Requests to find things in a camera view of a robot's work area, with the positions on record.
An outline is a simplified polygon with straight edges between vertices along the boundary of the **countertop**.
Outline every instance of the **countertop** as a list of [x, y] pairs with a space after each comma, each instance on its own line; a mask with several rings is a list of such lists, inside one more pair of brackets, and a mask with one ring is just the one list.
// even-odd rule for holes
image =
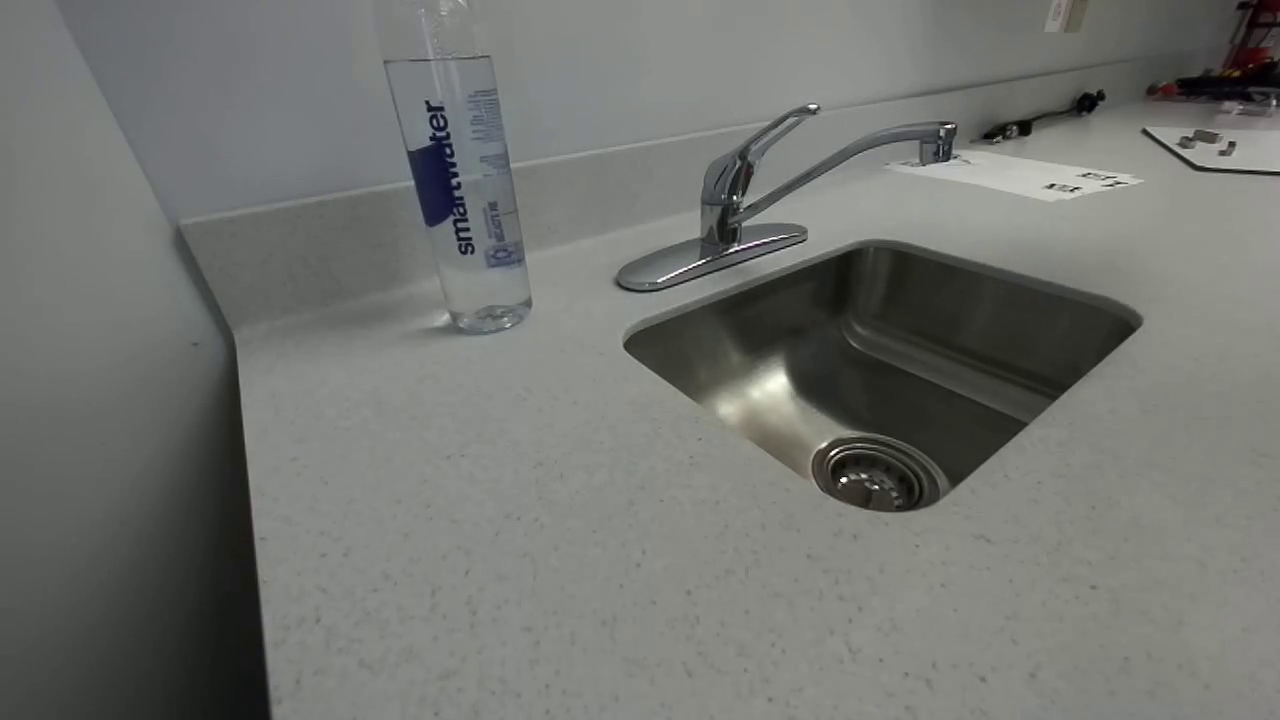
[[[882, 173], [774, 209], [806, 250], [625, 298], [663, 217], [531, 258], [535, 311], [434, 284], [236, 331], [275, 720], [1259, 720], [1280, 711], [1280, 181], [1115, 109], [1001, 152], [1144, 183], [1033, 205]], [[1144, 327], [930, 512], [857, 512], [625, 352], [745, 280], [910, 242]]]

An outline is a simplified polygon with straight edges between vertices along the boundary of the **faucet base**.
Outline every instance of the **faucet base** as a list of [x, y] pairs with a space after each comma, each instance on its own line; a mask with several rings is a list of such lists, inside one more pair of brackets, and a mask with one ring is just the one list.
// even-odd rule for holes
[[725, 258], [705, 258], [700, 254], [705, 242], [695, 236], [695, 242], [684, 242], [684, 244], [671, 244], [671, 250], [662, 250], [652, 258], [625, 266], [617, 271], [617, 287], [663, 291], [663, 287], [725, 271], [732, 266], [774, 258], [782, 250], [796, 250], [806, 242], [807, 242], [807, 227], [800, 227], [800, 224], [748, 224], [748, 227], [739, 227], [739, 242], [725, 250]]

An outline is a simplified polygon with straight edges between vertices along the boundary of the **stainless steel sink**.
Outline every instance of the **stainless steel sink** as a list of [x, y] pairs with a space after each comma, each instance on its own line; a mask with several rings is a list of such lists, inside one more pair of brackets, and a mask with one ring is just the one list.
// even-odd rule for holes
[[1115, 300], [874, 242], [627, 352], [825, 491], [936, 504], [1140, 327]]

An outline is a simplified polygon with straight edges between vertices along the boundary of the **plastic bottle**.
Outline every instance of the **plastic bottle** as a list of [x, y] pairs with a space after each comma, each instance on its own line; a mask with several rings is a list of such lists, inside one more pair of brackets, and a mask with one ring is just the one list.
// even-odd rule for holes
[[475, 0], [378, 0], [378, 26], [452, 327], [516, 327], [531, 298]]

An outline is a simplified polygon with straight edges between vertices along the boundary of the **quartz countertop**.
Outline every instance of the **quartz countertop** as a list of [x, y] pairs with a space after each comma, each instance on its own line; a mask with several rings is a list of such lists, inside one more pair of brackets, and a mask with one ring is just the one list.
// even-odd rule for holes
[[[1140, 135], [1205, 111], [1001, 150], [1144, 181], [1078, 205], [825, 181], [767, 211], [806, 250], [662, 298], [612, 271], [692, 211], [550, 250], [504, 337], [439, 331], [434, 284], [236, 327], [275, 720], [1275, 715], [1280, 181]], [[910, 516], [829, 500], [625, 352], [859, 242], [1102, 291], [1144, 327]]]

